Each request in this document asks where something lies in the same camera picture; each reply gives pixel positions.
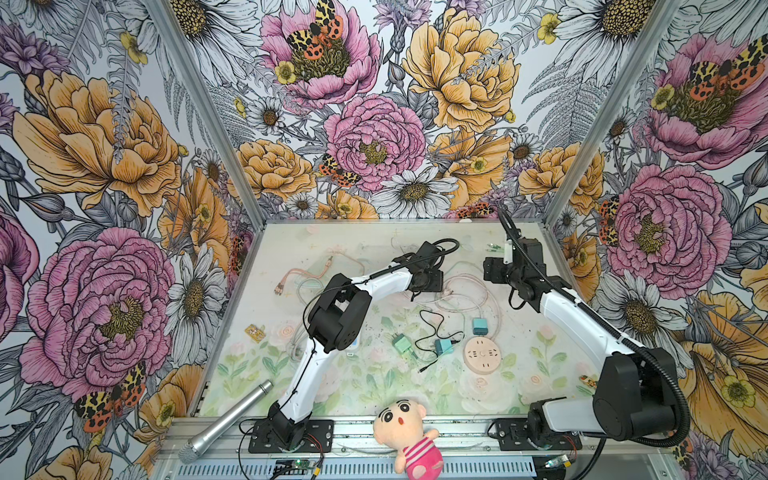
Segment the green plug adapter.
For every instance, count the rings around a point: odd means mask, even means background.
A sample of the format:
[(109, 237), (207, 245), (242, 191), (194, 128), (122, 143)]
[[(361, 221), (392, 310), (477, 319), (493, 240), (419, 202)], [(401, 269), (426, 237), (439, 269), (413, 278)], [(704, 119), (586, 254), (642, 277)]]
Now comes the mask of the green plug adapter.
[(392, 346), (400, 356), (418, 359), (418, 356), (414, 351), (414, 346), (406, 335), (395, 335), (392, 340)]

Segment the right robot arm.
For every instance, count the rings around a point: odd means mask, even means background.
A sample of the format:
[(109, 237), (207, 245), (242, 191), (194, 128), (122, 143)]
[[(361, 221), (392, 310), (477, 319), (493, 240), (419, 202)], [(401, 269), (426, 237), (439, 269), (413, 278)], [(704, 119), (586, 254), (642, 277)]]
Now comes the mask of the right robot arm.
[(557, 433), (671, 448), (688, 437), (691, 413), (672, 356), (612, 326), (558, 276), (549, 276), (539, 241), (509, 236), (501, 257), (483, 262), (486, 281), (507, 285), (524, 307), (555, 323), (598, 370), (584, 399), (531, 404), (527, 435), (541, 443)]

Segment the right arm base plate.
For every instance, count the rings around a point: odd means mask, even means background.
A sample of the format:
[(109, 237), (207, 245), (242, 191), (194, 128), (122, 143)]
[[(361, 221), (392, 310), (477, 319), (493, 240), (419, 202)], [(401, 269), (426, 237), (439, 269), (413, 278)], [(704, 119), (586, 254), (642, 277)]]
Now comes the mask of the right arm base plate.
[(497, 441), (501, 451), (550, 451), (578, 452), (582, 442), (578, 435), (554, 432), (548, 427), (530, 427), (522, 417), (505, 417), (491, 421), (486, 434)]

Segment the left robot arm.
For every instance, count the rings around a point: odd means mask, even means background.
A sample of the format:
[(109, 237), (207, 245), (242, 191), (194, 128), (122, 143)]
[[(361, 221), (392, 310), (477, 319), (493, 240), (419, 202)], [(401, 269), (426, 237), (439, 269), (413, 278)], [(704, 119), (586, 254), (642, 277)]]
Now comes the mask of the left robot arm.
[(390, 295), (436, 293), (443, 288), (444, 258), (460, 247), (453, 238), (424, 242), (382, 270), (360, 277), (334, 275), (302, 313), (308, 335), (302, 359), (288, 389), (269, 408), (260, 424), (267, 442), (294, 450), (307, 432), (313, 405), (326, 371), (358, 338), (370, 306)]

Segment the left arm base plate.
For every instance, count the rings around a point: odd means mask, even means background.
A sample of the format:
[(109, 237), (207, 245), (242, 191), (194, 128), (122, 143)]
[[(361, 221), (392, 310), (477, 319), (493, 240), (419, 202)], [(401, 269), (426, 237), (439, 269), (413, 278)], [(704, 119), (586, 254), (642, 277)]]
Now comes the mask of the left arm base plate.
[(334, 427), (333, 420), (310, 418), (294, 424), (263, 419), (254, 425), (247, 451), (251, 454), (329, 453)]

